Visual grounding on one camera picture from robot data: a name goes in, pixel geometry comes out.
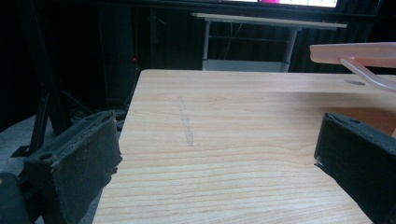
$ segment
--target scratch mark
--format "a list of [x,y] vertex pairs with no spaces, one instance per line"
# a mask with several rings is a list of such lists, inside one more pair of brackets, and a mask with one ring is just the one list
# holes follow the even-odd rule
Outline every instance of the scratch mark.
[[186,104],[184,102],[183,97],[177,97],[178,102],[178,111],[181,116],[181,121],[183,123],[184,133],[186,134],[187,144],[189,147],[193,147],[194,144],[194,135],[190,129],[190,117],[185,113]]

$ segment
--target table top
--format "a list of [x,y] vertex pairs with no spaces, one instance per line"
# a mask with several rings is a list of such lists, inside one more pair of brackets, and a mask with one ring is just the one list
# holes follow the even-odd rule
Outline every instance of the table top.
[[94,223],[371,223],[314,151],[325,112],[392,134],[395,96],[354,75],[144,71]]
[[192,16],[202,18],[206,21],[221,21],[221,22],[236,22],[257,25],[274,25],[285,26],[294,28],[308,28],[320,30],[336,30],[337,28],[347,28],[347,24],[331,23],[322,21],[297,21],[297,20],[281,20],[263,17],[246,17],[246,16],[233,16],[233,15],[220,15],[220,14],[207,14],[207,13],[192,13]]

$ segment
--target wooden table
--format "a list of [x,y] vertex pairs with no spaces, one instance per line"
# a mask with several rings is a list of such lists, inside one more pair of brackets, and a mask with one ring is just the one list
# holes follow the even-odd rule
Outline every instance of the wooden table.
[[325,112],[391,134],[396,94],[354,75],[144,71],[94,223],[371,223],[314,165]]

